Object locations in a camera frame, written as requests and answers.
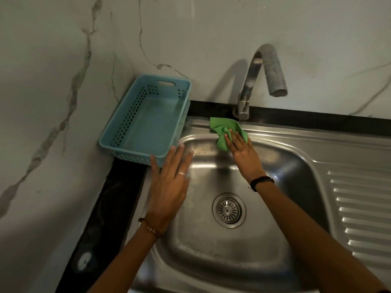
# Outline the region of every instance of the hand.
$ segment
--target hand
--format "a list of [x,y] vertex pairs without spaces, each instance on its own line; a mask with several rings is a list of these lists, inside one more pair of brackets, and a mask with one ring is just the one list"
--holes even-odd
[[185,174],[192,161],[193,151],[186,155],[177,172],[184,149],[184,145],[181,144],[175,153],[175,147],[171,147],[161,173],[159,173],[156,158],[153,155],[150,156],[152,185],[145,220],[161,234],[167,230],[186,198],[189,180],[186,179]]
[[248,138],[247,144],[240,133],[234,133],[231,129],[230,132],[232,142],[226,133],[224,134],[225,142],[227,143],[227,147],[231,150],[243,178],[250,184],[252,180],[266,176],[266,173],[262,168],[261,160],[254,150],[250,138]]

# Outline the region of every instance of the faucet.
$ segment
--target faucet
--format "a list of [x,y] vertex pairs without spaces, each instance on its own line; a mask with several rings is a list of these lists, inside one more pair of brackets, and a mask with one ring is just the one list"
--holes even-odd
[[247,120],[250,117],[250,97],[262,64],[264,64],[269,94],[275,97],[286,96],[288,94],[287,84],[282,73],[276,49],[271,44],[261,45],[251,60],[242,92],[238,96],[238,104],[233,109],[233,115],[241,121]]

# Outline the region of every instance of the microfiber cloth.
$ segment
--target microfiber cloth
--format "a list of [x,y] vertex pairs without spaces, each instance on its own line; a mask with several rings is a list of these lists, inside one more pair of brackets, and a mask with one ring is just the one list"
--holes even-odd
[[232,129],[232,131],[239,132],[242,136],[242,138],[247,142],[248,137],[247,133],[242,130],[239,123],[233,119],[229,118],[218,118],[218,117],[211,117],[210,118],[210,129],[214,130],[220,137],[217,140],[217,148],[222,151],[228,151],[227,144],[224,139],[224,134],[227,133],[228,137],[232,141],[232,136],[229,131],[229,129]]

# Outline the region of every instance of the black granite countertop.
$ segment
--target black granite countertop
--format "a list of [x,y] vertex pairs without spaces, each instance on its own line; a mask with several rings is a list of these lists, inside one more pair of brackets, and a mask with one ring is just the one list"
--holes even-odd
[[[232,118],[232,105],[191,101],[188,116]],[[250,107],[248,122],[391,137],[391,120]],[[86,292],[120,251],[147,166],[115,158],[56,292]]]

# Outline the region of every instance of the blue plastic basket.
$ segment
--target blue plastic basket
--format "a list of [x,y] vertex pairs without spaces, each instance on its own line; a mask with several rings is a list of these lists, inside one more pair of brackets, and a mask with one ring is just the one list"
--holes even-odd
[[181,78],[143,75],[136,79],[102,133],[99,144],[114,156],[159,167],[178,145],[190,106],[191,83]]

